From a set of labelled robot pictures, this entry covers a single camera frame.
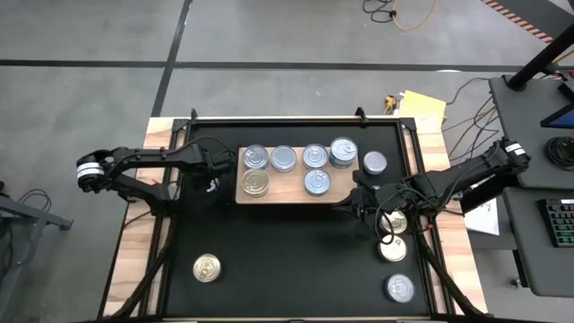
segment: keyboard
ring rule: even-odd
[[[574,199],[545,199],[539,204],[553,246],[574,247]]]

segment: wooden cutting board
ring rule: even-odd
[[[275,147],[266,147],[271,155]],[[351,167],[346,169],[337,169],[330,162],[323,168],[331,177],[331,188],[323,196],[312,196],[305,190],[303,180],[308,170],[303,165],[303,150],[305,147],[292,147],[297,154],[297,165],[288,173],[276,171],[271,162],[265,169],[269,175],[269,190],[264,196],[252,197],[248,195],[241,186],[243,174],[248,170],[243,165],[243,152],[245,147],[239,148],[239,162],[237,172],[237,187],[235,201],[237,204],[332,204],[337,203],[349,196],[351,189],[357,185],[352,181],[352,172],[359,169],[359,160],[355,157]]]

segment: can lid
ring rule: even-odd
[[[214,281],[222,271],[222,263],[212,254],[203,254],[194,263],[194,276],[202,283]]]
[[[252,144],[243,152],[243,164],[250,169],[264,169],[268,160],[269,154],[261,144]]]
[[[325,194],[331,187],[331,177],[323,170],[310,170],[305,175],[305,189],[310,194]]]
[[[352,161],[357,156],[357,144],[347,138],[339,137],[331,143],[331,154],[341,161]]]
[[[297,154],[287,145],[275,147],[271,152],[271,164],[276,170],[292,170],[297,163]]]
[[[303,162],[309,168],[324,167],[328,160],[326,149],[320,144],[310,144],[303,150]]]
[[[269,188],[269,175],[264,170],[248,170],[243,174],[241,186],[251,196],[261,196]]]
[[[394,211],[392,214],[387,214],[388,220],[391,222],[393,226],[393,232],[395,234],[403,233],[406,230],[407,221],[406,216],[400,211]],[[388,221],[385,219],[384,216],[380,217],[380,227],[384,231],[390,233],[391,229],[388,226]]]
[[[414,297],[414,284],[402,274],[390,276],[385,283],[385,292],[393,301],[407,303]]]
[[[389,243],[391,238],[393,239],[393,242],[390,244],[385,244]],[[378,243],[378,251],[384,259],[393,262],[401,261],[404,259],[406,256],[406,244],[404,243],[404,240],[401,239],[401,237],[391,237],[389,234],[383,237],[383,241],[385,243]]]
[[[387,157],[379,152],[368,152],[362,159],[362,164],[371,174],[380,174],[387,167]]]

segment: wooden table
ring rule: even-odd
[[[370,118],[392,117],[376,116]],[[445,148],[439,123],[435,118],[430,117],[420,117],[415,119],[425,170],[444,170],[450,167],[447,149]],[[172,122],[173,118],[151,118],[147,128],[143,148],[157,149],[162,146],[169,146]],[[411,161],[411,169],[413,172],[417,172],[418,170],[414,163],[412,140],[406,132],[405,138],[409,160]],[[136,174],[136,177],[139,180],[147,183],[153,183],[154,181],[161,182],[162,176],[163,169],[139,170]],[[459,203],[451,202],[448,205],[448,209],[460,212],[460,205]],[[126,221],[129,221],[148,210],[149,208],[144,202],[131,204],[127,210]],[[144,218],[131,223],[124,229],[117,251],[111,284],[105,303],[104,315],[112,314],[118,310],[144,276],[153,231],[153,219],[154,218],[152,216],[147,215]],[[478,272],[476,271],[473,251],[470,246],[468,234],[466,233],[464,218],[460,215],[441,213],[437,221],[440,242],[447,264],[448,273],[471,303],[479,310],[486,312],[487,309],[484,301],[483,290]],[[153,314],[153,309],[157,302],[157,290],[160,277],[161,272],[158,273],[152,286],[149,314]],[[439,311],[444,312],[445,307],[441,285],[434,272],[432,272],[432,282]]]

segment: black tray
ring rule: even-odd
[[[412,119],[200,119],[187,123],[187,141],[213,136],[237,151],[250,144],[330,145],[348,136],[359,146],[361,161],[373,150],[386,155],[387,169],[371,178],[371,184],[383,185],[410,174],[403,123],[415,137]],[[201,144],[222,149],[216,142]],[[400,235],[406,258],[388,263],[377,254],[374,234],[357,238],[350,215],[325,205],[237,205],[234,180],[234,174],[221,179],[219,196],[183,183],[186,211],[172,222],[175,249],[161,280],[157,310],[163,317],[358,319],[424,317],[436,309],[428,267],[409,231]],[[222,262],[221,277],[210,284],[198,282],[192,272],[204,253]],[[414,282],[416,294],[407,304],[383,293],[385,278],[396,273]]]

